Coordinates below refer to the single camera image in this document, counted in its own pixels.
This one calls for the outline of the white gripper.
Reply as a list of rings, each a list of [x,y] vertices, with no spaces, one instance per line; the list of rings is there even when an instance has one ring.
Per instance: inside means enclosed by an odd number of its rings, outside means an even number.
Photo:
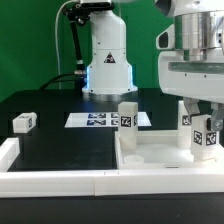
[[[198,100],[212,102],[207,129],[221,131],[224,127],[223,51],[221,48],[209,49],[206,61],[187,62],[183,60],[183,51],[174,49],[174,37],[174,25],[170,25],[156,38],[156,47],[161,50],[158,56],[160,88],[163,93],[184,97],[184,106],[190,116],[200,113]]]

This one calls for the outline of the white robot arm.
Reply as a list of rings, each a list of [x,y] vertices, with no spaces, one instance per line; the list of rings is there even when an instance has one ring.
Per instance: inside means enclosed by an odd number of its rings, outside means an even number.
[[[158,79],[166,94],[181,96],[189,115],[198,102],[211,103],[207,127],[224,123],[224,0],[153,0],[173,23],[156,38]],[[81,0],[92,23],[93,58],[84,93],[102,97],[135,92],[126,58],[126,25],[112,12],[112,0]]]

